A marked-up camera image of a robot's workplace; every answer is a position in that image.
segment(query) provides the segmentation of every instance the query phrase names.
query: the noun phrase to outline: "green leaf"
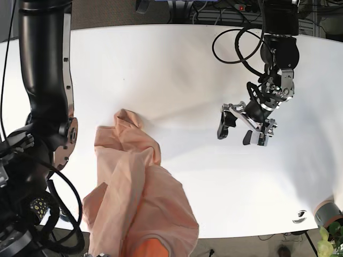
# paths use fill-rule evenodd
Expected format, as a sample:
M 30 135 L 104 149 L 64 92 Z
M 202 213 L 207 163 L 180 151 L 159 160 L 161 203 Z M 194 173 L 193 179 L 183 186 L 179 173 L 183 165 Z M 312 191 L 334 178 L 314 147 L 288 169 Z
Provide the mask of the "green leaf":
M 341 224 L 339 224 L 337 221 L 332 222 L 329 226 L 329 232 L 333 236 L 340 230 L 341 230 Z
M 319 233 L 324 241 L 329 239 L 329 232 L 323 226 L 320 227 Z
M 333 246 L 327 240 L 318 242 L 318 257 L 330 257 L 333 253 Z

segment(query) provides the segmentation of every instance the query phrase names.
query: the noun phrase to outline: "robotic hand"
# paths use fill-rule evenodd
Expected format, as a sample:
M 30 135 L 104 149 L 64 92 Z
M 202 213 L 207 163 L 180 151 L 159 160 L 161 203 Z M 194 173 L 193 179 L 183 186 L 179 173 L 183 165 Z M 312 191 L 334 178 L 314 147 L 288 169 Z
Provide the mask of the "robotic hand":
M 260 78 L 259 86 L 247 83 L 250 102 L 239 104 L 224 104 L 221 110 L 221 121 L 218 129 L 218 139 L 228 135 L 229 127 L 236 127 L 236 120 L 243 120 L 249 131 L 243 139 L 244 145 L 255 144 L 266 146 L 269 137 L 277 127 L 269 115 L 294 96 L 294 69 L 299 62 L 299 51 L 296 47 L 298 35 L 297 0 L 266 0 L 263 4 L 265 22 L 264 44 L 260 54 L 265 63 L 264 74 L 255 71 L 246 61 L 244 66 Z

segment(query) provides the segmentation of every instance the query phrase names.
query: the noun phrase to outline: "metal bracket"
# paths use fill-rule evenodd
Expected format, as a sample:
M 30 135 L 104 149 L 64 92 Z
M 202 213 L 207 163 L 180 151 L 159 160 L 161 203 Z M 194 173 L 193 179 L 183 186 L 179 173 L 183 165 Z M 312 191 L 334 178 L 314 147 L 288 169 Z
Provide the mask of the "metal bracket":
M 281 89 L 286 101 L 293 98 L 294 95 L 293 76 L 294 72 L 292 69 L 281 70 Z
M 274 119 L 267 119 L 265 122 L 268 123 L 268 126 L 265 127 L 262 123 L 254 122 L 246 113 L 245 113 L 246 104 L 240 102 L 239 104 L 223 104 L 222 112 L 230 112 L 236 118 L 241 119 L 247 126 L 251 129 L 247 132 L 243 139 L 244 145 L 254 144 L 258 146 L 266 146 L 268 138 L 274 135 L 274 128 L 277 127 L 277 123 Z
M 5 171 L 4 165 L 0 162 L 0 188 L 5 187 L 9 177 Z

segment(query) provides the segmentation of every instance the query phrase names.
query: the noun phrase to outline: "orange cloth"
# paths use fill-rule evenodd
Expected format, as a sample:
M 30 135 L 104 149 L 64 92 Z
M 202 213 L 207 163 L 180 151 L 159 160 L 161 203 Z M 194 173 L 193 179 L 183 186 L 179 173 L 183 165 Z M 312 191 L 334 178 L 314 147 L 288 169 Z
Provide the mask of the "orange cloth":
M 115 122 L 95 138 L 98 186 L 83 200 L 89 253 L 189 256 L 199 226 L 182 184 L 160 166 L 160 147 L 141 130 L 138 115 L 121 110 Z

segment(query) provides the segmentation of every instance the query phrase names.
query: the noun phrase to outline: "gray carpet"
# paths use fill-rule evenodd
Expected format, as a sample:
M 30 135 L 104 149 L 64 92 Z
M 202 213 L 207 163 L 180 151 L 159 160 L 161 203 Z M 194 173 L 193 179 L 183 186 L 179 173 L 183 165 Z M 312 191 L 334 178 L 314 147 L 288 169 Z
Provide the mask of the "gray carpet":
M 167 2 L 151 2 L 146 14 L 135 11 L 136 0 L 73 0 L 72 29 L 136 24 L 165 24 Z

